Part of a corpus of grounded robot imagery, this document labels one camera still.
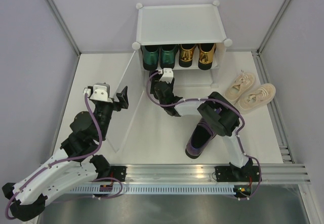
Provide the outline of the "green loafer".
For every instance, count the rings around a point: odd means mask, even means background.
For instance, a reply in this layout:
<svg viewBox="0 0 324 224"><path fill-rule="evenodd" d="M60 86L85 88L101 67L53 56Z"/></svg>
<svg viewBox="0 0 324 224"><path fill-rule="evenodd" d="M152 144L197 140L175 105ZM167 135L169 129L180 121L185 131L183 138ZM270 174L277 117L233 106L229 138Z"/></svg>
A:
<svg viewBox="0 0 324 224"><path fill-rule="evenodd" d="M142 46L143 68L148 71L156 70L159 61L159 46Z"/></svg>
<svg viewBox="0 0 324 224"><path fill-rule="evenodd" d="M160 66L161 68L174 68L175 56L178 52L177 44L165 44L160 48Z"/></svg>

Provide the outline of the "gold pointed shoe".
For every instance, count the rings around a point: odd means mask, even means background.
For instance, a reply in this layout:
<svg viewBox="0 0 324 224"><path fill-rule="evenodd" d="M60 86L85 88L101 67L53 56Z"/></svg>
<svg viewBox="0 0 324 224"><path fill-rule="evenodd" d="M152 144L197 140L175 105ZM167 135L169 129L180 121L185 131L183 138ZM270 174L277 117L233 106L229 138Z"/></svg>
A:
<svg viewBox="0 0 324 224"><path fill-rule="evenodd" d="M198 67L201 70L209 70L213 64L213 57L216 51L215 43L201 43L198 44L199 58Z"/></svg>
<svg viewBox="0 0 324 224"><path fill-rule="evenodd" d="M179 45L179 65L188 68L192 65L193 55L196 44L180 44Z"/></svg>

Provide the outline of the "purple loafer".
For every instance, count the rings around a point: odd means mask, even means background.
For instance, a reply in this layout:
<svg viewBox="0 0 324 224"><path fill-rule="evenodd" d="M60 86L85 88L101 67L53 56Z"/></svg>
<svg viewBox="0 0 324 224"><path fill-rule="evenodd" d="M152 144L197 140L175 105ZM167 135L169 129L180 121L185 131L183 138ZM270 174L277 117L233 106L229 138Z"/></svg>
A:
<svg viewBox="0 0 324 224"><path fill-rule="evenodd" d="M191 159L198 158L216 135L207 121L201 118L186 145L186 155Z"/></svg>

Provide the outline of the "gold pointed shoe front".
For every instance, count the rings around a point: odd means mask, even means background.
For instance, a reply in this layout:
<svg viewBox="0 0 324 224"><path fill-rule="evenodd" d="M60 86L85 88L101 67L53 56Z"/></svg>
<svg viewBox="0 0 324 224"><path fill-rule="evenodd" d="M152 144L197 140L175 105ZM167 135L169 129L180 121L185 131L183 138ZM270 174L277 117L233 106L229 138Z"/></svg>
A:
<svg viewBox="0 0 324 224"><path fill-rule="evenodd" d="M199 58L198 67L201 70L209 70L213 64L213 57L216 51L215 43L201 43L198 44Z"/></svg>

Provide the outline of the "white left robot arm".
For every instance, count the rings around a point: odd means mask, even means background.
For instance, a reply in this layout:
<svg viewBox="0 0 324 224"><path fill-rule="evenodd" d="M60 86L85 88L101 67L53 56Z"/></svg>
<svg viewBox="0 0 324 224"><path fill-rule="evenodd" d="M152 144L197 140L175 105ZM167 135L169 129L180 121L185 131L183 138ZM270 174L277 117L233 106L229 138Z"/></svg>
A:
<svg viewBox="0 0 324 224"><path fill-rule="evenodd" d="M70 124L71 134L60 148L35 172L17 183L2 187L8 199L5 216L9 220L29 221L61 195L86 182L109 182L98 194L98 200L109 199L115 183L123 188L126 170L113 167L99 155L114 111L129 107L128 88L109 96L109 85L98 83L84 89L87 110L81 111Z"/></svg>

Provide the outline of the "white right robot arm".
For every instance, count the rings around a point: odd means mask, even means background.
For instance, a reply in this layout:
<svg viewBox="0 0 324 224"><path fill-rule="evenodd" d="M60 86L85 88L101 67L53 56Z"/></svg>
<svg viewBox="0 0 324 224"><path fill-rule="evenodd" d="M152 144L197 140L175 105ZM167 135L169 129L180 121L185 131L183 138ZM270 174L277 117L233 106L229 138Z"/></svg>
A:
<svg viewBox="0 0 324 224"><path fill-rule="evenodd" d="M157 72L150 75L146 92L149 99L173 117L201 117L185 148L191 159L198 158L214 137L222 137L230 157L229 171L221 176L226 182L261 182L262 173L257 158L243 149L239 133L245 126L240 112L218 92L206 98L184 99L173 93L174 82L165 82Z"/></svg>

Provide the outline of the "white plastic shoe cabinet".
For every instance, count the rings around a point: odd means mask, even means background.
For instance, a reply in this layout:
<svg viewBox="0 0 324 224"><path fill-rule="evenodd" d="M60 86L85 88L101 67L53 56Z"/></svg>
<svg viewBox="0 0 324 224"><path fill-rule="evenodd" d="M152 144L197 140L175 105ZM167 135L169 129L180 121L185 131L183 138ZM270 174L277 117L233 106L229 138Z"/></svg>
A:
<svg viewBox="0 0 324 224"><path fill-rule="evenodd" d="M137 3L137 32L132 48L137 52L139 65L143 66L141 49L144 46L214 43L216 50L210 69L199 69L199 48L195 48L191 66L181 67L176 56L173 72L176 86L217 88L225 52L232 45L232 40L225 34L219 5L218 0L199 5L144 6Z"/></svg>

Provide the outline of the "beige sneaker rear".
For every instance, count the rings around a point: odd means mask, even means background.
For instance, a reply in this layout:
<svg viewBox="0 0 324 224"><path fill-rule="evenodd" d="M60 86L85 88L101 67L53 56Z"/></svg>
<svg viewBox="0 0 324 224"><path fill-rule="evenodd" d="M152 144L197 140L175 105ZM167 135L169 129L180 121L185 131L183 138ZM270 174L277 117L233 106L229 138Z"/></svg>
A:
<svg viewBox="0 0 324 224"><path fill-rule="evenodd" d="M251 72L242 72L236 77L224 93L224 98L231 104L235 104L240 96L248 91L255 83L256 76Z"/></svg>

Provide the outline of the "beige sneaker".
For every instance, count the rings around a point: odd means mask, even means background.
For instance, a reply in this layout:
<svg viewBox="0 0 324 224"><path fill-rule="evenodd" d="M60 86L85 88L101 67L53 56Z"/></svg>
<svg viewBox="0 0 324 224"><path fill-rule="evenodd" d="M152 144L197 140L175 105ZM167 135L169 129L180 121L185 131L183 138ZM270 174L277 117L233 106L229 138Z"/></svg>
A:
<svg viewBox="0 0 324 224"><path fill-rule="evenodd" d="M276 88L273 84L262 84L254 91L241 96L235 103L235 107L240 114L247 114L269 104L274 99L275 94Z"/></svg>
<svg viewBox="0 0 324 224"><path fill-rule="evenodd" d="M235 104L240 96L248 91L255 83L256 76L251 72L242 72L236 77L224 93L224 98L231 104Z"/></svg>

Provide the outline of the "beige sneaker front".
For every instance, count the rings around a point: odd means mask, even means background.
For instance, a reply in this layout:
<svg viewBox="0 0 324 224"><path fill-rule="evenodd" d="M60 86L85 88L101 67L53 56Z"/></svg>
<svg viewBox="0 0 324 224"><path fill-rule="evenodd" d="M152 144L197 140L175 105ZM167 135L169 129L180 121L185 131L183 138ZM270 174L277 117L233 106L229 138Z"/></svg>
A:
<svg viewBox="0 0 324 224"><path fill-rule="evenodd" d="M235 103L235 107L240 114L247 114L269 104L274 99L275 94L276 88L273 84L262 84L254 91L241 96Z"/></svg>

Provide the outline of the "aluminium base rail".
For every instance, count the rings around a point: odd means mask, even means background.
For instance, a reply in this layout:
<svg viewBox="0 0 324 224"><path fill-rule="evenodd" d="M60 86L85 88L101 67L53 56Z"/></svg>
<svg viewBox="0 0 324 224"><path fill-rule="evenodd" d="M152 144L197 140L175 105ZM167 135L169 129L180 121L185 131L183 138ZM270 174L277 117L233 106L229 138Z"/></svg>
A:
<svg viewBox="0 0 324 224"><path fill-rule="evenodd" d="M214 183L215 168L224 164L124 164L128 184ZM303 164L261 164L263 185L311 184Z"/></svg>

